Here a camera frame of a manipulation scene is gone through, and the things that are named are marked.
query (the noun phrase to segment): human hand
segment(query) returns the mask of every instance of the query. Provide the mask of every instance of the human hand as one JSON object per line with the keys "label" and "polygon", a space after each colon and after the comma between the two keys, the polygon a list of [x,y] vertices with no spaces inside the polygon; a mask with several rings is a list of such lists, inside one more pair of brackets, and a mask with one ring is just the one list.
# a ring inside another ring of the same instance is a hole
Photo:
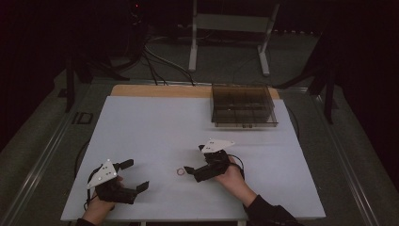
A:
{"label": "human hand", "polygon": [[[120,185],[123,186],[121,183],[123,178],[118,176],[117,180]],[[82,219],[98,225],[104,221],[109,211],[114,208],[115,204],[115,202],[106,202],[100,200],[100,198],[97,196],[97,193],[94,191],[91,201],[88,203],[88,209],[82,216]]]}
{"label": "human hand", "polygon": [[[235,163],[233,157],[229,156],[229,159]],[[244,181],[240,169],[234,165],[229,166],[224,174],[216,176],[215,179],[246,207],[249,207],[257,196]]]}

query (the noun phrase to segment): clear plastic box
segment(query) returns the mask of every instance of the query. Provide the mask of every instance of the clear plastic box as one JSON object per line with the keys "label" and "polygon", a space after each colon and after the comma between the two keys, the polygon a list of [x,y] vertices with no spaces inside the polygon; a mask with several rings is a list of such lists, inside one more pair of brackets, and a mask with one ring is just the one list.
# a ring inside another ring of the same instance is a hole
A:
{"label": "clear plastic box", "polygon": [[215,127],[276,127],[274,104],[267,87],[212,85]]}

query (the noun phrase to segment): white table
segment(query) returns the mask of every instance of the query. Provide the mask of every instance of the white table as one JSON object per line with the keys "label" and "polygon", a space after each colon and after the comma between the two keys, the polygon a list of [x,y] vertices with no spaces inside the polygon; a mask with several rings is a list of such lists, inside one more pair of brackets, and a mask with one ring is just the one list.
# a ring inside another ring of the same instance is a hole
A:
{"label": "white table", "polygon": [[282,100],[275,100],[277,127],[221,129],[211,123],[209,98],[107,98],[61,220],[83,213],[88,176],[106,159],[129,158],[120,171],[128,188],[150,181],[135,204],[118,204],[107,220],[245,220],[242,204],[214,180],[197,183],[176,170],[205,165],[198,146],[211,138],[234,140],[226,152],[245,164],[247,183],[271,204],[281,204],[296,218],[323,218],[308,165]]}

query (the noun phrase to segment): metal ring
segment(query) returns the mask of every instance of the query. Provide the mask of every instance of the metal ring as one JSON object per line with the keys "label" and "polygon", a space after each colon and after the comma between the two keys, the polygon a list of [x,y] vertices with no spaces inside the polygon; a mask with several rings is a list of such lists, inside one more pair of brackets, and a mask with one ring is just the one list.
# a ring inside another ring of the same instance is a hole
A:
{"label": "metal ring", "polygon": [[177,174],[178,174],[179,176],[182,176],[182,175],[185,174],[185,171],[184,171],[183,168],[178,168],[178,169],[176,170],[176,172],[177,172]]}

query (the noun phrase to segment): black sleeve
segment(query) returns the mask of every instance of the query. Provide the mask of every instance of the black sleeve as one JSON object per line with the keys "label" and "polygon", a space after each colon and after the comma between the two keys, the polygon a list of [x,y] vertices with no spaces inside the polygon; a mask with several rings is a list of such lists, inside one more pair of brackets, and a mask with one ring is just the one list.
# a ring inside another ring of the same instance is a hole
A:
{"label": "black sleeve", "polygon": [[249,221],[255,225],[301,225],[280,205],[271,205],[260,195],[245,208]]}
{"label": "black sleeve", "polygon": [[90,223],[90,222],[88,222],[88,221],[85,220],[85,219],[79,218],[79,219],[76,221],[75,226],[95,226],[95,225],[92,224],[92,223]]}

